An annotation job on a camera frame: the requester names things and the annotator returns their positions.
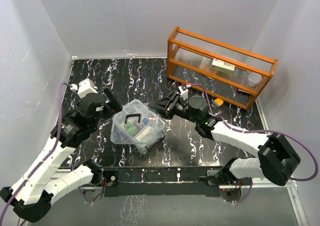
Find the green wind oil box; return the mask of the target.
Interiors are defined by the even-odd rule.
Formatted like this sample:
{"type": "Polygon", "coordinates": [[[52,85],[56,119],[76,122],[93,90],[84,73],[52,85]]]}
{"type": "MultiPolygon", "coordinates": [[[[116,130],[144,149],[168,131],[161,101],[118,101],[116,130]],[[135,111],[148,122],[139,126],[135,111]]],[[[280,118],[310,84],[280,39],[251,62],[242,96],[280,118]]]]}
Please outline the green wind oil box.
{"type": "Polygon", "coordinates": [[[137,133],[138,133],[138,130],[137,128],[135,127],[134,124],[128,122],[128,123],[125,123],[123,125],[123,127],[125,128],[125,130],[132,136],[134,137],[137,133]]]}

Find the clear kit box lid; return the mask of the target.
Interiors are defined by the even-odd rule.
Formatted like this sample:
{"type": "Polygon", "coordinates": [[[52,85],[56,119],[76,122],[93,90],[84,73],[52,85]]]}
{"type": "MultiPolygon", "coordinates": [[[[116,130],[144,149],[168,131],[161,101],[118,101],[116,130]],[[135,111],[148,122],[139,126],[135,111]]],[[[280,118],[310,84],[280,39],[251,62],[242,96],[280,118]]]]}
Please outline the clear kit box lid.
{"type": "Polygon", "coordinates": [[[117,145],[150,147],[164,137],[165,122],[154,109],[138,99],[112,117],[110,140],[117,145]]]}

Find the clear compartment organizer tray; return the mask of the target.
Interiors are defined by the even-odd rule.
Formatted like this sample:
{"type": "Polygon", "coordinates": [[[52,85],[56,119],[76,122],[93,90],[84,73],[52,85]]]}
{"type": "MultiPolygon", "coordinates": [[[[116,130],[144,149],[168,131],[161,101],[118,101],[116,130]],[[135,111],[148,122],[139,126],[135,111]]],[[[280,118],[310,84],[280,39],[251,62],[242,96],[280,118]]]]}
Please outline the clear compartment organizer tray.
{"type": "Polygon", "coordinates": [[[165,123],[157,116],[135,113],[127,115],[120,127],[133,144],[151,145],[162,137],[165,123]]]}

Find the clear medicine kit box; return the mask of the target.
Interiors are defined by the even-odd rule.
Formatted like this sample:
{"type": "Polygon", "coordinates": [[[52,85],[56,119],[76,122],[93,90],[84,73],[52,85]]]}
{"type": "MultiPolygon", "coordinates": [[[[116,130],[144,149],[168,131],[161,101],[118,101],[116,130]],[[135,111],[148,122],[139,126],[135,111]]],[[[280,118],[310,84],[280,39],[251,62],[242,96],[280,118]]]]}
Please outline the clear medicine kit box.
{"type": "Polygon", "coordinates": [[[152,139],[147,142],[139,142],[136,140],[136,136],[139,135],[145,128],[137,129],[138,132],[135,136],[131,136],[126,129],[118,130],[114,133],[114,143],[120,145],[133,145],[136,147],[138,152],[141,155],[145,155],[148,151],[151,151],[157,143],[159,143],[164,138],[164,129],[160,129],[159,127],[153,127],[152,139]]]}

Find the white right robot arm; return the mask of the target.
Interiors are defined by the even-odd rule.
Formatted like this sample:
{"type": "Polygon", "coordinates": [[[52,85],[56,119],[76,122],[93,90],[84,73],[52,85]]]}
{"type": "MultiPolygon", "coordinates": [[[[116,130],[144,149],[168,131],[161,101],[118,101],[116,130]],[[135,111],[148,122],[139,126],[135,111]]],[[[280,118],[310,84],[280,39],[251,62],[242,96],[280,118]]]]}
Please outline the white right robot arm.
{"type": "Polygon", "coordinates": [[[262,178],[285,186],[301,162],[284,135],[267,135],[234,127],[212,115],[208,103],[200,95],[183,102],[182,96],[175,91],[148,106],[165,119],[179,116],[195,123],[195,131],[203,138],[234,146],[253,156],[230,159],[214,175],[206,176],[207,181],[233,185],[243,178],[262,178]]]}

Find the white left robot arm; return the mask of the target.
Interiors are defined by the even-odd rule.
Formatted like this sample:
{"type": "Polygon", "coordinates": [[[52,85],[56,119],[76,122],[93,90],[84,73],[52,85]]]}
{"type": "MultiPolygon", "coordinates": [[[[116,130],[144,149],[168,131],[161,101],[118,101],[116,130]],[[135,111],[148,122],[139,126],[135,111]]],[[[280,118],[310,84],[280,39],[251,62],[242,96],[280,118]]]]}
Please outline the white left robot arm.
{"type": "Polygon", "coordinates": [[[31,223],[42,219],[52,205],[75,189],[87,184],[97,186],[104,178],[103,168],[87,160],[63,177],[51,180],[57,169],[82,142],[94,133],[101,122],[122,110],[120,101],[104,88],[80,99],[77,107],[58,116],[57,125],[36,160],[12,186],[3,187],[0,197],[6,203],[3,219],[9,206],[16,215],[31,223]]]}

